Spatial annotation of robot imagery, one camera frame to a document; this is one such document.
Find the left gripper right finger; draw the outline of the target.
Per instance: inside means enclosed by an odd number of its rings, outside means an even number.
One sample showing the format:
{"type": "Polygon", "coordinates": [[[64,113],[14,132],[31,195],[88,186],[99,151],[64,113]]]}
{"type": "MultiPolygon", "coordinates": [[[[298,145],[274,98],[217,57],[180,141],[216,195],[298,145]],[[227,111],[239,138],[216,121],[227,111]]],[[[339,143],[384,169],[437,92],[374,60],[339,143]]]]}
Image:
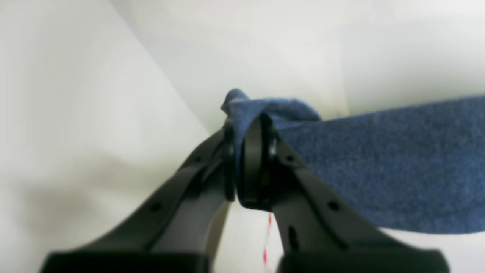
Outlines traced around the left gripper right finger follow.
{"type": "Polygon", "coordinates": [[[448,273],[444,255],[399,242],[320,180],[261,114],[244,135],[238,197],[271,212],[283,257],[278,273],[448,273]]]}

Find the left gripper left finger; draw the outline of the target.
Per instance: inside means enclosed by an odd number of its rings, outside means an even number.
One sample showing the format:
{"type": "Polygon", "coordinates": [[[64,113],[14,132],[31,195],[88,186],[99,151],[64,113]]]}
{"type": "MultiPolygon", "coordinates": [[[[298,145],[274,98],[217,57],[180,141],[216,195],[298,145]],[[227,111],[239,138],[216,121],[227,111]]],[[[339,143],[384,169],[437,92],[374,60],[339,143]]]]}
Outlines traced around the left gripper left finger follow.
{"type": "Polygon", "coordinates": [[[175,174],[113,230],[53,252],[42,273],[211,273],[213,221],[235,200],[232,122],[196,147],[175,174]]]}

